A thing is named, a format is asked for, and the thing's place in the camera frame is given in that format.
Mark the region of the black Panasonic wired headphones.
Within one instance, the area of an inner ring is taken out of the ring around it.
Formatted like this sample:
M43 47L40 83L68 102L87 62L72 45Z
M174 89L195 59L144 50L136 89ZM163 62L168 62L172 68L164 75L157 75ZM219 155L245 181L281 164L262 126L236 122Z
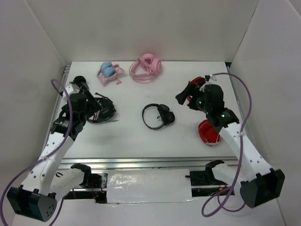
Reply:
M158 127L150 127L146 122L145 122L145 119L144 119L144 113L145 111L148 109L148 108L151 108L151 107L156 107L157 108L157 111L159 113L158 115L158 119L161 119L161 125L158 126ZM164 126L168 126L170 124L173 124L174 121L175 121L175 115L172 111L170 111L170 108L165 105L165 104L148 104L146 105L143 110L142 110L142 120L144 122L144 124L151 130L159 130L159 129L162 129Z

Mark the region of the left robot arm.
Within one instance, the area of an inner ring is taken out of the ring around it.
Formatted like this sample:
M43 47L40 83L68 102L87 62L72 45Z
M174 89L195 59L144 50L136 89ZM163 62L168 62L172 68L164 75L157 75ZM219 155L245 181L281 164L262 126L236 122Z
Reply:
M86 120L100 108L88 90L69 95L59 117L52 123L38 164L30 167L30 173L19 187L11 187L7 192L8 201L16 214L47 222L53 216L57 203L71 189L92 185L95 177L85 164L73 164L60 177L56 176L56 172Z

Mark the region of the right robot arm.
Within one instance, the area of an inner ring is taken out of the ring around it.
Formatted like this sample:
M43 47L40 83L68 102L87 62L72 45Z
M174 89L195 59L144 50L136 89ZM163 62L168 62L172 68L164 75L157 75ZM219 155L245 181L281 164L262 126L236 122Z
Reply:
M190 81L175 98L183 105L187 97L190 97L187 106L204 112L209 124L237 156L243 172L238 176L234 190L244 203L255 208L278 198L285 180L283 171L274 169L243 132L238 117L224 106L222 88L209 82L200 87Z

